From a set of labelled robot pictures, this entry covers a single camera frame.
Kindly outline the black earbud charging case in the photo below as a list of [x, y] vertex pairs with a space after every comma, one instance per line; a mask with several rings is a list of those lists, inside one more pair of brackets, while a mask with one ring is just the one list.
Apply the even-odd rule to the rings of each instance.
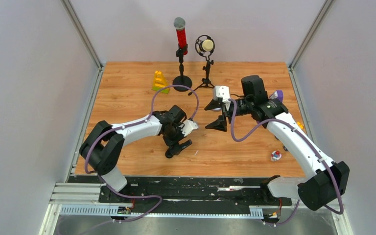
[[177, 148], [168, 148], [165, 152], [165, 157], [171, 159], [175, 155], [179, 155], [179, 153], [180, 151]]

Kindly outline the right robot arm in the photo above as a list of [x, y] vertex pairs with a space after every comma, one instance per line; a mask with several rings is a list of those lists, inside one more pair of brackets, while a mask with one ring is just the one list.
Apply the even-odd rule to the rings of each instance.
[[[268, 95], [263, 79], [258, 75], [242, 78], [241, 86], [243, 95], [238, 99], [231, 98], [227, 86], [213, 88], [213, 98], [205, 110], [220, 108], [222, 114], [206, 128], [230, 131], [233, 140], [241, 142], [262, 126], [282, 143], [305, 174], [303, 178], [269, 178], [261, 186], [262, 202], [270, 205], [281, 197], [291, 198], [301, 200], [309, 209], [316, 211], [337, 200], [339, 210], [336, 214], [342, 214], [342, 195], [346, 191], [349, 166], [344, 161], [334, 161], [308, 138], [302, 125], [283, 104], [282, 91], [276, 90]], [[234, 133], [235, 118], [243, 115], [251, 115], [257, 125], [244, 137], [237, 138]]]

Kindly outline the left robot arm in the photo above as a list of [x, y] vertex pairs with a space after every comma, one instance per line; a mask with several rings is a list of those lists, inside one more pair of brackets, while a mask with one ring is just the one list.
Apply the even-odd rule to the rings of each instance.
[[187, 118], [177, 105], [168, 111], [154, 111], [151, 115], [126, 123], [109, 124], [102, 120], [84, 140], [79, 154], [112, 188], [113, 198], [125, 202], [130, 197], [130, 188], [117, 168], [122, 148], [147, 137], [162, 136], [167, 146], [165, 156], [172, 158], [192, 144], [191, 140], [182, 140], [197, 129], [197, 123]]

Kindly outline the black tripod mic stand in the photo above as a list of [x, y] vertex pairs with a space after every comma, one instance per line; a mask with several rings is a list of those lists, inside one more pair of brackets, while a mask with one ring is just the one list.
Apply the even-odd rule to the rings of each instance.
[[194, 91], [196, 91], [199, 88], [205, 88], [205, 89], [213, 89], [215, 85], [210, 80], [210, 70], [211, 65], [214, 64], [214, 61], [210, 59], [209, 57], [206, 57], [206, 65], [202, 67], [202, 70], [205, 71], [205, 77], [202, 78], [202, 83], [197, 86]]

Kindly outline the black round-base mic stand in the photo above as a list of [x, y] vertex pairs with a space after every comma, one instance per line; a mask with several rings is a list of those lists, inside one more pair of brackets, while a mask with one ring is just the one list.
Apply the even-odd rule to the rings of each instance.
[[184, 62], [184, 54], [187, 51], [188, 51], [187, 45], [185, 45], [184, 47], [179, 46], [178, 50], [176, 51], [176, 56], [179, 59], [180, 75], [174, 78], [172, 85], [173, 85], [173, 88], [178, 92], [186, 92], [188, 88], [192, 87], [192, 80], [188, 76], [184, 75], [183, 62]]

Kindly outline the purple phone stand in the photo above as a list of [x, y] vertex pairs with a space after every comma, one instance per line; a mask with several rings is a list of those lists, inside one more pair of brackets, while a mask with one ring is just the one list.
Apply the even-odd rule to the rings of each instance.
[[269, 99], [277, 99], [280, 102], [283, 102], [283, 91], [282, 90], [276, 90], [276, 91], [274, 91], [270, 95]]

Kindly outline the yellow green toy block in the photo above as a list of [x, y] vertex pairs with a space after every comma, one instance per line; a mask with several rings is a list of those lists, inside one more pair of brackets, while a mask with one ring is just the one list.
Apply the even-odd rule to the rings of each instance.
[[153, 76], [152, 90], [159, 91], [168, 86], [167, 80], [161, 71], [155, 71]]

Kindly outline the cream condenser microphone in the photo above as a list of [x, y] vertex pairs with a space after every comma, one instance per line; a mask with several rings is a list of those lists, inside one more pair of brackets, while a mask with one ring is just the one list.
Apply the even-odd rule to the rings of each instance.
[[198, 55], [209, 60], [215, 49], [214, 40], [208, 35], [201, 35], [195, 41], [195, 50]]

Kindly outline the small red white toy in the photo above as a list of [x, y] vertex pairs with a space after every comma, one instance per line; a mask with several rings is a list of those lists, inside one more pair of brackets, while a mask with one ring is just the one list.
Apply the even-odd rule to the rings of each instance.
[[271, 156], [270, 156], [271, 161], [275, 162], [275, 161], [280, 160], [281, 158], [282, 158], [282, 153], [280, 151], [276, 150], [271, 153]]

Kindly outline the red microphone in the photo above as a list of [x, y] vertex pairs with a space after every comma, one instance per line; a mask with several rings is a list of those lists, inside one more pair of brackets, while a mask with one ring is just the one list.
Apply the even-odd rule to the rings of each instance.
[[182, 17], [176, 17], [174, 20], [174, 27], [176, 29], [177, 39], [178, 39], [178, 46], [182, 50], [183, 55], [187, 55], [188, 53], [188, 44], [186, 38], [186, 22]]

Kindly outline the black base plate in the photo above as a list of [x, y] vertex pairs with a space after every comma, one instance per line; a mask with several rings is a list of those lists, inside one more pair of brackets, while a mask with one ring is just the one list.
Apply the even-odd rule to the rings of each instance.
[[295, 205], [293, 199], [275, 198], [261, 187], [265, 178], [200, 178], [128, 176], [123, 196], [110, 191], [96, 176], [71, 176], [68, 183], [96, 184], [95, 202], [121, 206], [128, 212], [248, 213], [261, 208], [264, 218], [278, 217]]

